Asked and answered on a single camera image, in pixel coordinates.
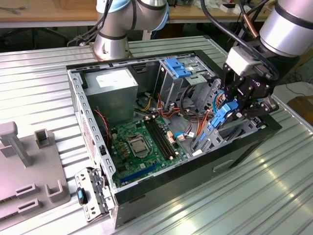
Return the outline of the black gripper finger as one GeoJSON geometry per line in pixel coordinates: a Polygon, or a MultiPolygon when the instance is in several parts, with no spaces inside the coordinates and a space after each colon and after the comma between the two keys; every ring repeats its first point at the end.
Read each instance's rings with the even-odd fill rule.
{"type": "Polygon", "coordinates": [[[226,101],[232,101],[237,95],[237,88],[241,83],[240,77],[227,64],[223,64],[223,91],[226,101]]]}
{"type": "Polygon", "coordinates": [[[265,98],[256,99],[250,103],[246,103],[241,109],[238,107],[234,113],[238,118],[254,118],[270,114],[278,109],[278,103],[271,97],[271,95],[268,95],[265,98]]]}

